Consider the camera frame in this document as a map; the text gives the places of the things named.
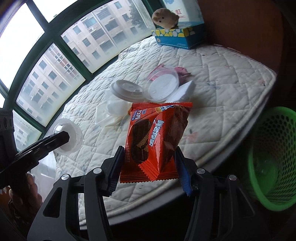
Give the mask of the person's left hand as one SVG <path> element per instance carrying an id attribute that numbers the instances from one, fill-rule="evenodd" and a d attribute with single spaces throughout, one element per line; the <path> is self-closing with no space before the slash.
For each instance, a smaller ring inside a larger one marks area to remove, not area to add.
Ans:
<path id="1" fill-rule="evenodd" d="M 11 222 L 31 225 L 43 201 L 38 193 L 35 178 L 26 174 L 24 191 L 5 187 L 1 190 L 1 223 Z"/>

